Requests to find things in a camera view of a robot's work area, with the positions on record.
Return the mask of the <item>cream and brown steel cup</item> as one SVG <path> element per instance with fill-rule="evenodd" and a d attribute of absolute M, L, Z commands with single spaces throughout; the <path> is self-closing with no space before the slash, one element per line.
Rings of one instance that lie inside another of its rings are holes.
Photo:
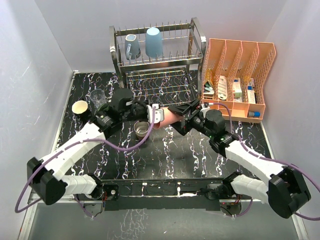
<path fill-rule="evenodd" d="M 136 121 L 133 125 L 135 136 L 138 140 L 142 140 L 149 131 L 150 124 L 147 121 Z"/>

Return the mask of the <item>pink plastic cup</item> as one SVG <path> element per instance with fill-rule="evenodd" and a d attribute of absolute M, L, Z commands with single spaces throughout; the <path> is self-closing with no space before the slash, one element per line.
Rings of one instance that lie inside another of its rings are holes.
<path fill-rule="evenodd" d="M 162 107 L 161 109 L 163 110 L 164 118 L 163 118 L 163 121 L 160 121 L 153 125 L 153 129 L 155 130 L 160 128 L 165 128 L 173 123 L 181 121 L 184 118 L 183 116 L 180 116 L 168 110 L 168 107 Z"/>

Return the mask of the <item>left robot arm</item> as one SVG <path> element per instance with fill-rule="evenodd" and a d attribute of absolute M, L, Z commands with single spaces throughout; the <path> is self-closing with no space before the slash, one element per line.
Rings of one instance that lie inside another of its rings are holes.
<path fill-rule="evenodd" d="M 65 144 L 42 159 L 27 162 L 27 185 L 46 205 L 52 205 L 66 195 L 86 195 L 93 200 L 103 195 L 103 183 L 92 173 L 67 175 L 69 169 L 97 145 L 105 143 L 119 152 L 137 148 L 120 148 L 108 138 L 119 131 L 123 122 L 156 122 L 158 104 L 136 101 L 128 88 L 117 89 L 109 102 L 101 105 L 91 119 Z"/>

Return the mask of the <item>black cup cream interior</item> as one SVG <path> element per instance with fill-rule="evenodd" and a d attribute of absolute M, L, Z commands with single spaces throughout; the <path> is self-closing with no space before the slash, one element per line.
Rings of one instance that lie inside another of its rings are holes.
<path fill-rule="evenodd" d="M 87 123 L 92 116 L 89 105 L 84 100 L 76 101 L 72 105 L 71 110 L 72 110 L 73 114 L 84 123 Z"/>

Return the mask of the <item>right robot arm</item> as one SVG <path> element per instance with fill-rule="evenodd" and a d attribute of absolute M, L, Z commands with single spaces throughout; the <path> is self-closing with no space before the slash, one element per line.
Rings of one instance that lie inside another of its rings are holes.
<path fill-rule="evenodd" d="M 243 166 L 256 177 L 234 172 L 222 181 L 220 190 L 233 199 L 246 195 L 267 203 L 280 217 L 288 219 L 310 199 L 311 194 L 301 172 L 285 163 L 267 160 L 249 149 L 240 138 L 226 130 L 221 111 L 199 100 L 173 105 L 168 110 L 182 120 L 171 123 L 181 135 L 195 129 L 209 138 L 211 148 L 221 156 Z"/>

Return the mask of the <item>clear plastic cup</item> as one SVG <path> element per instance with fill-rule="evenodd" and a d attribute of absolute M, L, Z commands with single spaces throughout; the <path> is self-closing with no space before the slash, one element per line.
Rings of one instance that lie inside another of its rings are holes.
<path fill-rule="evenodd" d="M 107 103 L 105 91 L 102 89 L 95 89 L 91 91 L 89 98 L 93 102 L 96 109 L 99 109 L 101 106 Z"/>

